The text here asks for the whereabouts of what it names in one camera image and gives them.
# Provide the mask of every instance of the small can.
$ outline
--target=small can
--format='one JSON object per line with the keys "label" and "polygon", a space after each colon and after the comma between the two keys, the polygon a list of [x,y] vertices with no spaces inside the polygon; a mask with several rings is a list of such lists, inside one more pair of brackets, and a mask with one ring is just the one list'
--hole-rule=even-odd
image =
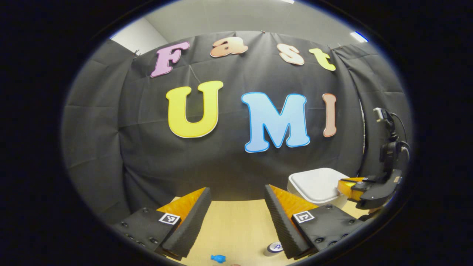
{"label": "small can", "polygon": [[271,243],[263,252],[263,254],[267,257],[274,256],[282,251],[281,242],[274,242]]}

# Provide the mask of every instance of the blue toy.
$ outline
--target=blue toy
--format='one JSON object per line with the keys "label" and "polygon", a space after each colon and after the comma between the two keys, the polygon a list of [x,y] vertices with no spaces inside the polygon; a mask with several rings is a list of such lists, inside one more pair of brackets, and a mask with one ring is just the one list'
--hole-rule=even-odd
{"label": "blue toy", "polygon": [[225,261],[225,256],[224,255],[210,255],[210,259],[215,260],[218,263],[223,263]]}

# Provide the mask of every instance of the black fabric curtain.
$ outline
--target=black fabric curtain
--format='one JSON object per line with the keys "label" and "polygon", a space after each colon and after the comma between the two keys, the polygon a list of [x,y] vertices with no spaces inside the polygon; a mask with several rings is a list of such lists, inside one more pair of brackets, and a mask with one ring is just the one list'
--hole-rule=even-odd
{"label": "black fabric curtain", "polygon": [[[211,57],[212,44],[231,36],[242,38],[248,50]],[[173,70],[151,78],[156,51],[185,41],[190,48],[182,51],[177,63],[170,63]],[[276,48],[279,43],[296,47],[304,65],[283,61]],[[313,48],[328,54],[336,70],[321,67],[308,52]],[[212,80],[223,82],[216,127],[200,138],[173,134],[167,121],[166,93],[191,87],[187,120],[198,122],[203,101],[197,87]],[[248,107],[240,98],[247,92],[267,94],[279,112],[288,94],[304,95],[310,143],[276,148],[265,133],[269,149],[246,152],[250,121]],[[324,93],[337,97],[337,133],[329,138],[323,136]],[[403,87],[389,63],[366,43],[331,50],[287,35],[231,31],[169,43],[134,59],[132,52],[109,40],[72,86],[64,111],[64,156],[84,201],[107,222],[116,222],[142,206],[158,208],[204,186],[211,188],[213,200],[262,199],[265,184],[285,189],[288,176],[297,172],[323,167],[350,177],[379,172],[379,147],[387,132],[376,123],[375,107],[397,113],[412,139]],[[402,139],[402,128],[396,126]]]}

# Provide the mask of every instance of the letter m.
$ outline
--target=letter m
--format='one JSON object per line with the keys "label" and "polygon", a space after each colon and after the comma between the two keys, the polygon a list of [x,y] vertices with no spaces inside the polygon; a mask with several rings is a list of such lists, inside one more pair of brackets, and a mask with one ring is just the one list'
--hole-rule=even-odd
{"label": "letter m", "polygon": [[250,112],[250,142],[245,145],[245,151],[261,152],[269,148],[269,142],[264,139],[264,128],[276,148],[281,147],[288,128],[287,146],[299,147],[309,144],[304,112],[307,100],[303,95],[289,94],[281,113],[262,92],[245,93],[241,96],[241,101],[248,105]]}

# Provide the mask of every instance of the foam letter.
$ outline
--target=foam letter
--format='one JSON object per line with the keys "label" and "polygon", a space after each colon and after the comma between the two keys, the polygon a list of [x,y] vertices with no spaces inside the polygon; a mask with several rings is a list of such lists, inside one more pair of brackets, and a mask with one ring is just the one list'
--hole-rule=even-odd
{"label": "foam letter", "polygon": [[222,57],[228,54],[244,53],[248,50],[248,46],[243,44],[240,37],[228,37],[213,43],[215,48],[210,51],[212,57]]}
{"label": "foam letter", "polygon": [[328,54],[322,52],[322,50],[320,50],[319,48],[310,49],[309,53],[313,53],[315,55],[315,58],[317,59],[317,62],[319,62],[319,64],[323,68],[325,68],[327,70],[330,70],[330,71],[335,70],[335,66],[330,64],[327,60],[327,59],[330,59],[330,56]]}
{"label": "foam letter", "polygon": [[221,81],[208,81],[198,86],[197,89],[204,93],[204,115],[196,123],[190,123],[185,116],[186,97],[191,93],[191,87],[179,87],[168,91],[167,118],[171,131],[183,138],[198,138],[210,133],[219,119],[218,90],[222,87]]}
{"label": "foam letter", "polygon": [[325,93],[322,95],[322,99],[324,99],[325,112],[327,113],[324,137],[331,137],[337,133],[337,128],[335,127],[335,102],[337,98],[331,93]]}
{"label": "foam letter", "polygon": [[175,44],[170,47],[159,49],[156,53],[158,54],[158,59],[156,60],[156,67],[151,73],[151,77],[157,77],[164,74],[168,74],[173,69],[172,66],[169,66],[169,61],[172,60],[173,63],[177,63],[179,58],[181,58],[181,49],[187,50],[191,45],[189,42],[184,42],[180,44]]}
{"label": "foam letter", "polygon": [[288,128],[287,146],[299,147],[309,144],[304,112],[307,100],[303,95],[289,94],[281,114],[262,92],[245,93],[241,96],[241,101],[248,105],[250,112],[250,142],[245,145],[245,151],[260,152],[269,148],[269,142],[264,139],[264,128],[276,148],[281,147]]}
{"label": "foam letter", "polygon": [[281,56],[284,61],[295,65],[304,64],[304,58],[299,55],[299,50],[295,47],[287,44],[278,44],[276,47],[280,51],[279,56]]}

